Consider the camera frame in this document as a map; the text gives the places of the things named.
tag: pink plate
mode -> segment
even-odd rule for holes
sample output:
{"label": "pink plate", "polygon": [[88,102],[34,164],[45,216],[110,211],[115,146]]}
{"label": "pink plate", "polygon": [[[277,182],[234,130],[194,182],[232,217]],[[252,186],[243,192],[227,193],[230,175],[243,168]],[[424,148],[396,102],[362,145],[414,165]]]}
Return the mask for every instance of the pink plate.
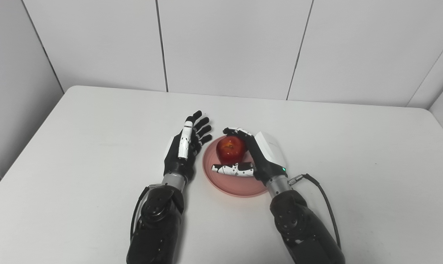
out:
{"label": "pink plate", "polygon": [[[216,189],[234,197],[256,197],[266,192],[267,188],[254,177],[225,175],[211,170],[213,164],[220,164],[216,148],[218,142],[224,137],[225,136],[219,137],[211,142],[203,154],[203,171],[211,184],[213,184]],[[249,152],[247,152],[243,162],[249,161],[252,162],[252,157]]]}

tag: black forearm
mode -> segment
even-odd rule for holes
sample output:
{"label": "black forearm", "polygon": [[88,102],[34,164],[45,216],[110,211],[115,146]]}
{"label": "black forearm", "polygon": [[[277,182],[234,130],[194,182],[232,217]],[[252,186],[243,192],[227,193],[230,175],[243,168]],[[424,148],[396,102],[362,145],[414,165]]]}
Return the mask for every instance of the black forearm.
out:
{"label": "black forearm", "polygon": [[133,232],[128,264],[172,264],[184,199],[181,190],[160,185],[148,192]]}
{"label": "black forearm", "polygon": [[297,191],[275,196],[270,211],[295,263],[345,264],[337,243]]}

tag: white table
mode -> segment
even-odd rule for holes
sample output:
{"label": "white table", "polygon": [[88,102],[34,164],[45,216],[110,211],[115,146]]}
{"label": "white table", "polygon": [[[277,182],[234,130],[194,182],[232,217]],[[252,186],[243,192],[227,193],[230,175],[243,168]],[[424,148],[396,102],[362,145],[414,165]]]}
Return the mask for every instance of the white table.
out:
{"label": "white table", "polygon": [[[0,182],[0,264],[124,263],[136,199],[199,109],[215,137],[268,132],[290,176],[321,182],[347,263],[443,263],[443,129],[426,110],[73,87]],[[177,263],[292,263],[270,196],[221,193],[201,160]],[[320,192],[295,188],[332,231]]]}

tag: apple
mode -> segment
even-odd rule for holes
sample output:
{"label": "apple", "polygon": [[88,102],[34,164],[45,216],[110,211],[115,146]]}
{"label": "apple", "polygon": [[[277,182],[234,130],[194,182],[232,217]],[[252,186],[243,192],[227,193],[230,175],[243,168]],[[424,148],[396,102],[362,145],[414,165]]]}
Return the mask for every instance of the apple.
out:
{"label": "apple", "polygon": [[242,162],[246,154],[246,144],[235,136],[227,136],[217,144],[217,156],[222,165]]}

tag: black cable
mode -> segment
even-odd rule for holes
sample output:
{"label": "black cable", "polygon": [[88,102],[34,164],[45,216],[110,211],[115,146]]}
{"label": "black cable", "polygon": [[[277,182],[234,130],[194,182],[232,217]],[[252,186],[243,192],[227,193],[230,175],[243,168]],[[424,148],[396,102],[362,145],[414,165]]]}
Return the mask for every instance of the black cable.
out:
{"label": "black cable", "polygon": [[339,249],[342,249],[341,245],[340,245],[340,236],[339,236],[339,229],[337,228],[337,224],[335,223],[335,217],[334,217],[334,213],[332,212],[332,207],[331,204],[329,202],[329,199],[327,199],[327,195],[325,195],[324,190],[322,189],[321,185],[319,184],[319,182],[314,179],[311,175],[309,174],[302,174],[302,176],[305,179],[308,179],[310,182],[312,182],[314,185],[316,185],[316,187],[319,188],[319,190],[322,193],[322,196],[324,197],[325,200],[325,204],[327,204],[327,209],[329,210],[329,214],[331,215],[331,220],[332,220],[332,225],[334,227],[334,233],[335,233],[335,240],[337,241],[337,246],[339,246]]}
{"label": "black cable", "polygon": [[149,187],[146,186],[144,188],[144,190],[141,192],[140,197],[138,197],[138,202],[136,202],[136,206],[135,206],[135,209],[134,209],[134,214],[132,216],[132,224],[130,225],[130,240],[132,240],[132,236],[133,236],[133,233],[134,233],[136,213],[138,211],[138,208],[140,207],[140,203],[143,200],[143,197],[145,197],[145,195],[148,192],[148,190],[149,190]]}

